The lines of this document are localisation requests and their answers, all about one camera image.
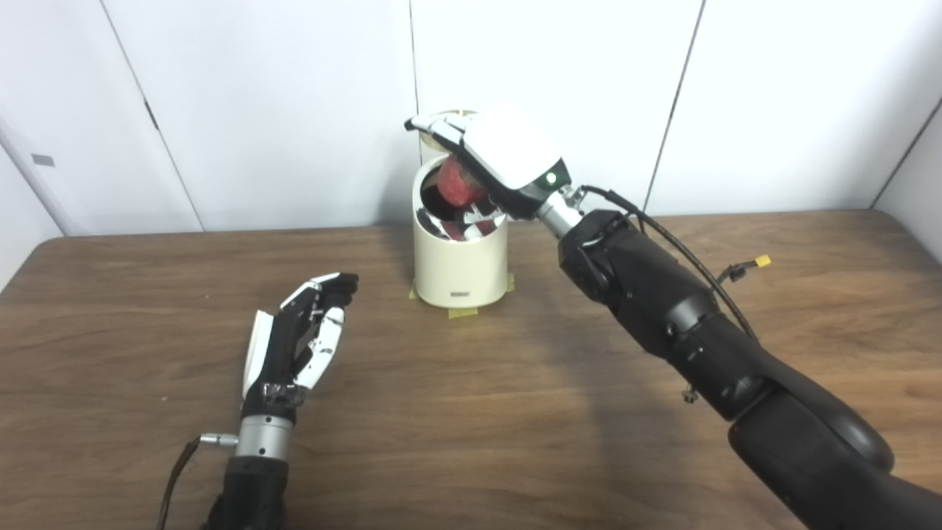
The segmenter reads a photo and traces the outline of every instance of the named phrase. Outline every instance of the wooden table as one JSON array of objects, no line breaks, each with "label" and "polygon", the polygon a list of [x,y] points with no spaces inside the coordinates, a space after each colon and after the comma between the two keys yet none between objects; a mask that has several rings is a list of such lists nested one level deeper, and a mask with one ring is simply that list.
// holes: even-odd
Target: wooden table
[{"label": "wooden table", "polygon": [[[766,347],[856,407],[896,473],[942,490],[942,267],[874,211],[672,218]],[[337,359],[300,410],[292,527],[801,528],[704,403],[514,224],[516,291],[448,320],[409,300],[404,228],[44,243],[0,295],[0,524],[151,528],[183,443],[238,426],[257,308],[359,273]],[[169,528],[196,528],[229,453],[203,447]]]}]

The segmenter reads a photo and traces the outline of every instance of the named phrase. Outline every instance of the white panel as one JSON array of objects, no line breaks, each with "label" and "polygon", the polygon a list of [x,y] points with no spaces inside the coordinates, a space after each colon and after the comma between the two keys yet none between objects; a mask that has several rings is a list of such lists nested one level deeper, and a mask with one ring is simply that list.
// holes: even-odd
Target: white panel
[{"label": "white panel", "polygon": [[408,0],[106,5],[206,229],[408,219]]},{"label": "white panel", "polygon": [[926,127],[877,208],[900,221],[942,261],[942,112]]},{"label": "white panel", "polygon": [[413,0],[423,112],[511,103],[577,183],[642,201],[700,2]]},{"label": "white panel", "polygon": [[0,2],[0,118],[69,235],[200,229],[96,0]]},{"label": "white panel", "polygon": [[868,207],[942,95],[939,0],[710,0],[655,213]]},{"label": "white panel", "polygon": [[0,290],[36,245],[61,235],[7,153],[0,149]]}]

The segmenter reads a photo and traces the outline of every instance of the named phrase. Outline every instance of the black robotic arm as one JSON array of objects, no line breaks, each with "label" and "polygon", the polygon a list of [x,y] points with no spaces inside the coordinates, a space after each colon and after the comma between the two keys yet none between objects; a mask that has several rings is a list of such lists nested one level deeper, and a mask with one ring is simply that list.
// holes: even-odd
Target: black robotic arm
[{"label": "black robotic arm", "polygon": [[[942,528],[942,496],[890,474],[893,453],[863,418],[769,354],[720,311],[706,285],[628,220],[657,222],[611,191],[573,188],[551,142],[512,109],[416,116],[499,207],[539,219],[559,239],[560,266],[609,308],[648,353],[665,359],[724,419],[747,466],[813,530]],[[583,214],[586,191],[626,210]]]}]

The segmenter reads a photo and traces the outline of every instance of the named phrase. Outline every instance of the robotic arm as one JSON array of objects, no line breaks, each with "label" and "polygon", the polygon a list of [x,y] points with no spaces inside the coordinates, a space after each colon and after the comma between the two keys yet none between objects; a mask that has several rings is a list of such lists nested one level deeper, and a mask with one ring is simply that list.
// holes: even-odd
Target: robotic arm
[{"label": "robotic arm", "polygon": [[733,324],[715,292],[741,315],[705,269],[710,287],[625,213],[580,211],[592,191],[659,229],[612,191],[574,188],[559,150],[519,115],[415,116],[405,126],[456,155],[508,214],[544,223],[570,279],[732,423],[733,450],[805,526],[942,528],[942,496],[891,475],[892,450],[873,427],[763,349],[743,319]]},{"label": "robotic arm", "polygon": [[[284,528],[287,451],[296,410],[333,359],[345,307],[358,281],[356,274],[320,276],[291,293],[278,314],[256,313],[238,437],[201,437],[203,442],[235,446],[222,494],[210,510],[205,530]],[[158,527],[165,519],[162,513]]]}]

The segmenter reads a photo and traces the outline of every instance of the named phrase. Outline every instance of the cable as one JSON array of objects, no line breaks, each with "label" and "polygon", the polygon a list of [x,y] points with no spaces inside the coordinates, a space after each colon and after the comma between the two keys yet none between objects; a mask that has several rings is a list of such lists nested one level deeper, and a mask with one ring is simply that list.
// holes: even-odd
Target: cable
[{"label": "cable", "polygon": [[183,468],[186,466],[189,458],[193,456],[193,453],[196,453],[198,447],[200,447],[200,437],[196,437],[193,441],[188,441],[187,445],[183,447],[183,453],[180,454],[176,463],[173,464],[171,476],[167,479],[167,488],[164,489],[164,499],[160,502],[160,513],[157,515],[157,530],[164,530],[164,525],[167,524],[167,515],[170,513],[171,509],[173,486],[176,485],[176,479],[180,477],[180,473],[183,472]]},{"label": "cable", "polygon": [[643,210],[636,207],[633,203],[625,199],[623,196],[619,195],[613,190],[605,191],[601,188],[595,186],[583,186],[583,190],[590,193],[595,193],[596,195],[601,196],[605,200],[613,203],[615,206],[623,208],[629,214],[633,214],[638,218],[639,223],[645,223],[656,232],[658,232],[667,242],[669,242],[675,249],[680,251],[680,254],[683,254],[687,261],[696,268],[703,278],[706,279],[706,282],[710,285],[717,294],[720,295],[720,298],[723,299],[723,302],[729,307],[729,311],[733,313],[733,316],[736,318],[736,321],[739,322],[739,326],[742,327],[742,331],[746,333],[750,338],[758,341],[758,337],[755,336],[755,331],[753,331],[752,326],[749,325],[749,321],[746,320],[745,315],[742,314],[742,311],[739,310],[739,307],[736,305],[736,302],[733,302],[733,299],[729,296],[729,293],[723,289],[723,286],[720,285],[720,282],[713,277],[713,274],[709,271],[706,265],[703,264],[697,256],[680,242],[680,240],[671,233],[670,230],[664,228],[660,223],[654,220],[650,215],[644,213]]},{"label": "cable", "polygon": [[758,267],[758,263],[753,261],[743,261],[742,263],[735,263],[723,269],[719,276],[716,277],[716,282],[721,284],[727,279],[731,282],[738,282],[746,275],[746,271],[752,269],[753,267]]}]

